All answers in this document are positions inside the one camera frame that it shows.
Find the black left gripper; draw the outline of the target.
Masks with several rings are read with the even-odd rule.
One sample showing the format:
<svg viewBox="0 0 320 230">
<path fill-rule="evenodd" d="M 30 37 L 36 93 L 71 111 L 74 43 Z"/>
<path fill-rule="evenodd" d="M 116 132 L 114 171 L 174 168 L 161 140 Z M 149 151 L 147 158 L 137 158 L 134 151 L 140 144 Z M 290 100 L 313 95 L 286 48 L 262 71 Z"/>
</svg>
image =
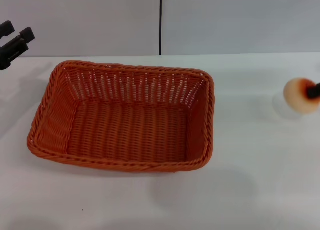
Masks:
<svg viewBox="0 0 320 230">
<path fill-rule="evenodd" d="M 0 39 L 8 37 L 15 32 L 15 28 L 11 21 L 7 20 L 0 24 Z M 33 30 L 30 27 L 22 30 L 18 36 L 9 41 L 6 47 L 0 48 L 0 69 L 6 70 L 11 66 L 10 60 L 15 60 L 23 53 L 25 53 L 29 47 L 28 44 L 35 39 Z"/>
</svg>

